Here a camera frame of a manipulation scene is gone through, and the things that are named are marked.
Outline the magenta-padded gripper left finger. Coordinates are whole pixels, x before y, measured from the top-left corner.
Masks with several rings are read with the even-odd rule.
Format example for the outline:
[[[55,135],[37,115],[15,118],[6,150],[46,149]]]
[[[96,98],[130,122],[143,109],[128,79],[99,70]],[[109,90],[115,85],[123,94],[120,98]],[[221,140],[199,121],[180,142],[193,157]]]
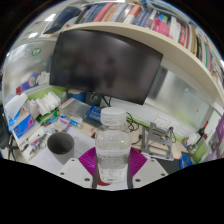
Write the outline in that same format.
[[[96,189],[98,167],[95,148],[89,149],[79,158],[71,158],[58,173],[59,177],[78,186]]]

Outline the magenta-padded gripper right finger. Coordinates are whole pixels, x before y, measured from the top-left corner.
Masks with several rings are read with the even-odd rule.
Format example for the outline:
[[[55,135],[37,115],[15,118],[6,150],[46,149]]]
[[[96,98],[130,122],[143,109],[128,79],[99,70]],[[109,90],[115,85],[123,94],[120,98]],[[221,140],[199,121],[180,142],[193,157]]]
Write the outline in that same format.
[[[154,158],[146,158],[132,148],[128,162],[128,188],[136,189],[157,181],[168,173]]]

